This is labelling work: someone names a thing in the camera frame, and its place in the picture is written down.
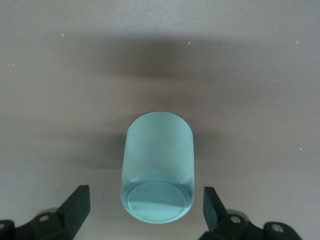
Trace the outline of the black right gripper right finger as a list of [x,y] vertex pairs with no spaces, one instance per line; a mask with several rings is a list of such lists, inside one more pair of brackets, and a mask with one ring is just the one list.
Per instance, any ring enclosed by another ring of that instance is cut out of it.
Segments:
[[203,216],[208,231],[201,240],[300,240],[289,225],[269,221],[263,228],[255,226],[241,211],[227,210],[214,187],[203,189]]

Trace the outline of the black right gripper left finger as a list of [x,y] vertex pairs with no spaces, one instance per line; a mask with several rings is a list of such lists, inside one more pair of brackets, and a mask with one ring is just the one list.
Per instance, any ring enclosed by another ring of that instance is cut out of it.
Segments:
[[80,185],[58,208],[38,213],[21,226],[0,221],[2,240],[72,240],[90,213],[90,187]]

